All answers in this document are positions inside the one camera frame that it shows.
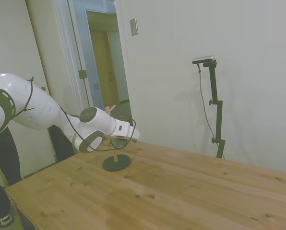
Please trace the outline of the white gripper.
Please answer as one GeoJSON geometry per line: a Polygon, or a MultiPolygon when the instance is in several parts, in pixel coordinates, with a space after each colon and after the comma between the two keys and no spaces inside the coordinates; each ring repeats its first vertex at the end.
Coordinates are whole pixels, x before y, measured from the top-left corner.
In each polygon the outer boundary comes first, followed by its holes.
{"type": "Polygon", "coordinates": [[[140,138],[140,132],[133,126],[130,125],[129,122],[121,121],[115,119],[116,128],[111,134],[112,138],[121,138],[126,140],[138,140],[140,138]]]}

